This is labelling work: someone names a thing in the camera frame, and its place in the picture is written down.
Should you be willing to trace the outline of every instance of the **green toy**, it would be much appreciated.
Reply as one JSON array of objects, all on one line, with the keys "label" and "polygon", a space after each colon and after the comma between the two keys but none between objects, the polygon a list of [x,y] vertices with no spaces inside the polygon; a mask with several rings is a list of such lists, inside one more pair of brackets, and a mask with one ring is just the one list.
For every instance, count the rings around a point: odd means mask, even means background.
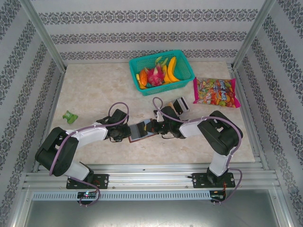
[{"label": "green toy", "polygon": [[63,118],[67,119],[68,124],[72,124],[75,120],[77,120],[78,116],[75,114],[72,114],[69,111],[66,111],[65,115],[63,115]]}]

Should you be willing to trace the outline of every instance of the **beige surface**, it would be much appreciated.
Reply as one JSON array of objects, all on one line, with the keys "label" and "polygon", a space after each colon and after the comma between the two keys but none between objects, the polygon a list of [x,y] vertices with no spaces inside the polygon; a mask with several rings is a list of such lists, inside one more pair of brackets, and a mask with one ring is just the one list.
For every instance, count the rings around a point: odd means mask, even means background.
[{"label": "beige surface", "polygon": [[[192,62],[197,77],[229,79],[225,62]],[[242,131],[244,138],[232,162],[254,162],[249,139],[240,109],[214,105],[192,104],[193,82],[186,87],[151,96],[142,96],[135,88],[127,63],[114,64],[70,64],[67,68],[52,128],[78,129],[91,125],[95,120],[107,116],[115,102],[125,102],[130,108],[129,124],[154,118],[152,98],[158,96],[167,103],[184,96],[190,112],[183,119],[208,116],[214,110],[221,111]],[[62,115],[69,110],[78,119],[69,125]],[[128,139],[120,143],[109,140],[88,144],[76,151],[74,160],[85,164],[166,164],[166,163],[210,163],[213,150],[203,136],[164,140],[156,135],[130,144]]]}]

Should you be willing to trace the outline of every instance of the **gray floor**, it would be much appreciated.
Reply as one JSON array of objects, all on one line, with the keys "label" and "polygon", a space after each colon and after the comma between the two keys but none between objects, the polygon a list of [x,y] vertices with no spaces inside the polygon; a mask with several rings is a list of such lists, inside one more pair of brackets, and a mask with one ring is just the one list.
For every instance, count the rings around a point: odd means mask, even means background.
[{"label": "gray floor", "polygon": [[209,201],[33,201],[27,227],[275,227],[266,191],[238,191],[228,203]]}]

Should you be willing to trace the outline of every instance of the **wire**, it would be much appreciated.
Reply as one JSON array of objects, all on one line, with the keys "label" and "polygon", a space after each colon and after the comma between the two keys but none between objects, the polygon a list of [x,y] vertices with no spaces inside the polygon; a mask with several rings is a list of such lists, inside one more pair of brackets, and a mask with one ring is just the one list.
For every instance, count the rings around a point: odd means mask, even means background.
[{"label": "wire", "polygon": [[234,195],[234,193],[236,192],[236,190],[240,186],[240,183],[241,183],[242,177],[243,177],[243,173],[242,173],[242,171],[240,169],[237,169],[237,168],[229,168],[229,169],[230,170],[236,170],[236,171],[238,171],[240,173],[240,179],[239,179],[236,187],[233,189],[232,193],[224,201],[222,201],[221,203],[225,203],[226,201],[228,201]]},{"label": "wire", "polygon": [[[158,99],[158,100],[161,101],[161,107],[160,107],[160,108],[156,105],[155,99]],[[197,121],[197,120],[199,120],[199,119],[201,119],[202,121],[207,120],[207,119],[214,119],[214,120],[220,120],[220,121],[222,121],[222,122],[225,122],[225,123],[229,124],[229,125],[236,131],[236,133],[237,133],[237,135],[238,135],[238,137],[239,137],[239,142],[238,142],[238,145],[236,146],[236,148],[233,149],[233,150],[231,151],[231,153],[230,153],[230,155],[229,155],[229,157],[228,157],[228,159],[227,159],[227,162],[226,162],[226,165],[225,165],[225,166],[226,166],[227,169],[239,171],[239,172],[240,172],[240,179],[239,179],[239,181],[238,181],[238,184],[236,185],[236,187],[234,188],[234,190],[233,190],[232,193],[230,194],[230,196],[229,196],[228,198],[226,198],[223,202],[229,200],[229,199],[232,197],[232,195],[236,192],[236,190],[238,189],[238,187],[239,187],[239,185],[240,185],[240,183],[241,183],[241,181],[242,181],[242,176],[243,176],[242,171],[241,171],[240,169],[237,169],[237,168],[229,168],[229,163],[230,163],[230,161],[231,161],[231,158],[232,158],[233,154],[238,150],[238,148],[240,147],[241,142],[242,142],[242,137],[241,137],[241,134],[240,134],[238,128],[237,128],[233,123],[231,123],[230,121],[228,121],[228,120],[226,120],[226,119],[224,119],[224,118],[221,118],[221,117],[206,116],[206,117],[201,117],[201,118],[197,118],[197,119],[190,120],[190,121],[182,121],[182,120],[173,118],[173,117],[171,117],[171,116],[168,116],[167,114],[165,114],[165,113],[163,113],[163,112],[161,111],[161,108],[162,108],[162,106],[163,106],[163,101],[162,101],[162,99],[160,99],[159,97],[154,97],[154,98],[152,99],[152,103],[153,103],[153,105],[155,106],[155,108],[159,111],[160,114],[166,116],[167,118],[169,118],[169,119],[171,119],[171,120],[173,120],[173,121],[177,121],[177,122],[180,122],[180,123],[189,123],[189,122],[191,122],[191,121],[193,122],[193,121]],[[216,202],[219,202],[220,204],[223,203],[223,202],[220,202],[219,200],[216,200],[216,199],[212,199],[212,200],[214,200],[214,201],[216,201]]]},{"label": "wire", "polygon": [[119,121],[119,122],[117,122],[117,123],[114,123],[114,124],[90,125],[90,126],[87,126],[87,127],[81,128],[81,129],[78,129],[78,130],[76,130],[76,131],[73,131],[71,134],[69,134],[69,135],[67,135],[67,137],[65,137],[65,139],[62,141],[62,143],[61,143],[61,145],[60,145],[60,147],[59,147],[59,149],[58,149],[58,151],[57,151],[57,153],[56,153],[55,158],[53,159],[53,163],[52,163],[51,169],[49,170],[49,175],[50,175],[50,176],[53,175],[53,169],[54,169],[54,167],[55,167],[55,165],[56,165],[58,156],[60,155],[60,152],[61,152],[61,150],[62,150],[64,144],[66,143],[66,141],[68,140],[69,137],[71,137],[72,135],[74,135],[74,134],[76,134],[76,133],[78,133],[78,132],[80,132],[80,131],[86,130],[86,129],[91,129],[91,128],[104,128],[104,127],[109,127],[109,126],[115,126],[115,125],[118,125],[118,124],[123,123],[123,122],[127,119],[128,115],[129,115],[129,108],[128,108],[128,105],[125,104],[125,103],[123,103],[123,102],[114,103],[114,104],[110,107],[110,109],[109,109],[109,111],[108,111],[108,116],[110,116],[110,111],[111,111],[111,109],[112,109],[115,105],[117,105],[117,104],[123,104],[123,105],[125,105],[126,108],[127,108],[127,114],[126,114],[125,118],[122,119],[121,121]]},{"label": "wire", "polygon": [[[55,165],[56,165],[57,159],[58,159],[58,157],[59,157],[59,155],[60,155],[60,152],[61,152],[61,150],[62,150],[64,144],[66,143],[66,141],[67,141],[67,139],[68,139],[69,137],[71,137],[72,135],[74,135],[74,134],[76,134],[76,133],[78,133],[78,132],[80,132],[80,131],[86,130],[86,129],[91,129],[91,128],[104,128],[104,127],[109,127],[109,126],[115,126],[115,125],[121,124],[121,123],[123,123],[125,120],[127,120],[128,116],[129,116],[129,108],[128,108],[128,105],[127,105],[126,103],[123,103],[123,102],[117,102],[117,103],[112,104],[112,106],[110,107],[110,109],[109,109],[109,111],[108,111],[108,116],[110,116],[110,111],[111,111],[111,109],[112,109],[115,105],[117,105],[117,104],[123,104],[123,105],[125,105],[126,108],[127,108],[127,114],[126,114],[125,118],[122,119],[121,121],[119,121],[119,122],[117,122],[117,123],[114,123],[114,124],[103,124],[103,125],[91,125],[91,126],[87,126],[87,127],[78,129],[78,130],[76,130],[76,131],[73,131],[72,133],[70,133],[69,135],[67,135],[67,137],[65,137],[65,139],[62,141],[62,143],[61,143],[61,145],[60,145],[60,147],[59,147],[59,149],[58,149],[58,151],[57,151],[57,153],[56,153],[56,155],[55,155],[55,158],[53,159],[52,166],[51,166],[51,168],[50,168],[50,170],[49,170],[49,175],[50,175],[50,176],[53,175],[53,169],[54,169],[54,167],[55,167]],[[74,178],[74,177],[70,177],[70,178],[71,178],[72,180],[75,180],[75,181],[78,181],[78,182],[80,182],[80,183],[83,183],[83,184],[89,185],[89,186],[91,186],[91,187],[94,187],[94,188],[96,189],[96,192],[98,193],[97,198],[96,198],[93,202],[91,202],[90,204],[86,204],[86,205],[84,205],[84,204],[81,203],[81,201],[82,201],[82,199],[83,199],[83,197],[81,197],[80,200],[79,200],[80,206],[88,207],[88,206],[94,205],[94,204],[100,199],[101,192],[100,192],[100,189],[99,189],[97,186],[95,186],[95,185],[93,185],[93,184],[91,184],[91,183],[88,183],[88,182],[79,180],[79,179]]]},{"label": "wire", "polygon": [[223,182],[223,192],[224,192],[223,196],[225,196],[226,195],[226,183],[225,183],[225,181]]}]

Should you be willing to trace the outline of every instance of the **candy bag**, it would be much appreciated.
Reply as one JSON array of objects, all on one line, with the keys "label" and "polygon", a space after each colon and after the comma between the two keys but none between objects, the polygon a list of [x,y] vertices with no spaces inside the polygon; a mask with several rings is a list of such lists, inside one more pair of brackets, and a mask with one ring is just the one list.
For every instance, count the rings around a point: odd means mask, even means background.
[{"label": "candy bag", "polygon": [[238,108],[241,106],[235,95],[236,79],[195,78],[194,103],[205,103]]}]

